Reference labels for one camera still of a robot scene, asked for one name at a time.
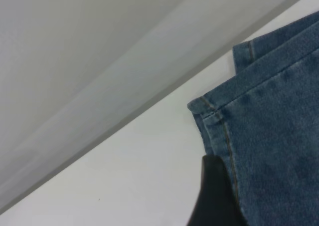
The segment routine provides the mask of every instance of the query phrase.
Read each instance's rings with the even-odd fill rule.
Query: blue denim
[[[233,48],[236,76],[188,104],[250,226],[319,225],[319,13]]]

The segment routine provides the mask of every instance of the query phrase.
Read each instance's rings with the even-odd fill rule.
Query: black object
[[[202,159],[201,189],[187,226],[247,226],[234,197],[223,160]]]

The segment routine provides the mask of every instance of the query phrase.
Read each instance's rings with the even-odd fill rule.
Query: white wall
[[[0,209],[283,1],[0,0]]]

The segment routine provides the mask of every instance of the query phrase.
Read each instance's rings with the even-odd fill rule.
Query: seam
[[[270,54],[270,53],[272,53],[272,52],[274,52],[274,51],[276,51],[276,50],[278,50],[278,49],[284,47],[284,45],[287,44],[289,41],[293,40],[294,38],[299,37],[299,35],[301,35],[302,33],[304,33],[304,31],[307,31],[307,30],[309,30],[310,28],[315,27],[315,25],[317,25],[317,24],[319,24],[319,20],[315,21],[315,22],[314,22],[313,24],[311,24],[310,26],[306,27],[305,29],[303,29],[302,31],[298,32],[297,34],[295,34],[295,35],[292,36],[291,38],[287,39],[287,40],[284,41],[281,45],[278,45],[276,48],[274,48],[274,49],[272,49],[271,51],[267,52],[267,54],[264,54],[263,56],[261,56],[260,58],[258,58],[258,60],[261,60],[261,59],[263,59],[264,57],[266,57],[268,54]],[[255,38],[254,40],[256,40],[256,39],[258,39],[258,38],[263,38],[263,37],[265,37],[266,35],[262,35],[262,36],[260,36],[260,37],[257,37],[257,38]]]
[[[318,50],[319,50],[319,47],[316,48],[315,50],[313,50],[312,52],[310,52],[310,53],[304,55],[302,58],[300,58],[299,60],[297,60],[295,63],[293,63],[293,64],[291,64],[291,65],[288,65],[287,67],[284,67],[283,69],[281,69],[280,71],[278,71],[278,72],[277,72],[276,74],[274,74],[273,76],[271,76],[271,77],[269,77],[269,78],[267,78],[267,79],[265,79],[265,80],[263,80],[263,81],[257,83],[257,84],[256,84],[255,86],[253,86],[252,88],[250,88],[250,89],[246,90],[245,92],[239,94],[239,95],[236,96],[233,100],[231,100],[231,101],[229,101],[229,102],[227,102],[227,103],[221,105],[217,110],[219,110],[219,109],[225,107],[226,105],[229,105],[229,104],[235,102],[235,101],[238,100],[240,97],[242,97],[243,95],[247,94],[248,92],[254,90],[255,88],[259,87],[259,86],[262,85],[263,83],[265,83],[265,82],[267,82],[267,81],[269,81],[269,80],[271,80],[271,79],[277,77],[278,75],[280,75],[281,73],[283,73],[285,70],[289,69],[290,67],[292,67],[292,66],[294,66],[294,65],[296,65],[296,64],[299,64],[301,61],[304,60],[304,58],[306,58],[307,56],[313,54],[314,52],[316,52],[316,51],[318,51]]]
[[[248,48],[249,48],[251,63],[253,63],[255,61],[255,58],[254,58],[254,53],[253,53],[253,47],[251,45],[251,40],[248,42]]]
[[[228,152],[229,152],[229,157],[230,157],[230,163],[231,163],[232,173],[233,173],[233,177],[234,177],[236,201],[237,201],[237,204],[239,205],[238,183],[237,183],[237,176],[236,176],[236,171],[235,171],[235,162],[234,162],[234,158],[233,158],[233,152],[232,152],[231,147],[230,147],[230,140],[229,140],[230,138],[229,138],[229,134],[228,134],[228,132],[227,132],[227,128],[226,128],[225,121],[224,121],[223,118],[220,116],[220,114],[216,111],[216,109],[215,109],[205,98],[200,97],[200,99],[201,99],[209,108],[211,108],[213,111],[215,111],[215,114],[216,114],[217,118],[218,118],[218,119],[220,120],[220,122],[222,123],[223,131],[224,131],[225,138],[226,138],[227,148],[228,148]]]

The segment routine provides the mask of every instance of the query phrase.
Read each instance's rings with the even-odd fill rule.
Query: jeans
[[[250,226],[319,225],[319,13],[233,48],[236,76],[188,104]]]

